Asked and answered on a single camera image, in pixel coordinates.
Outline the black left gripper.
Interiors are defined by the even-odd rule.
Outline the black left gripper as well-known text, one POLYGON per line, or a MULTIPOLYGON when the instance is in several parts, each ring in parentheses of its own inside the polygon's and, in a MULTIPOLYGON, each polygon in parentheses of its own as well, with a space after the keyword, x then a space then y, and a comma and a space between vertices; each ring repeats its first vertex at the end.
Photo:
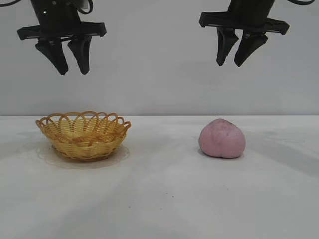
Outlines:
MULTIPOLYGON (((90 44, 92 36, 103 37, 107 31, 103 22, 81 21, 79 12, 89 14, 93 2, 88 1, 90 10, 81 9, 77 0, 32 0, 31 4, 39 25, 22 27, 17 30, 20 40, 33 38, 73 37, 67 44, 73 53, 83 75, 90 71, 90 44)), ((60 75, 68 72, 68 64, 60 40, 38 41, 35 48, 41 52, 57 69, 60 75)))

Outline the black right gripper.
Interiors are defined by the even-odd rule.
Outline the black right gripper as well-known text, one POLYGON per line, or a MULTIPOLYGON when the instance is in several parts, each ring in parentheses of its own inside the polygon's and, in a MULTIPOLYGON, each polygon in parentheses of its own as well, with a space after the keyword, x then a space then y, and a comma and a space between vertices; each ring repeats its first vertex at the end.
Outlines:
POLYGON ((245 60, 263 46, 268 37, 266 32, 286 34, 289 25, 282 20, 268 18, 274 0, 232 0, 227 11, 202 12, 201 27, 216 27, 218 50, 216 62, 222 66, 234 44, 238 41, 235 30, 244 30, 234 57, 240 67, 245 60))

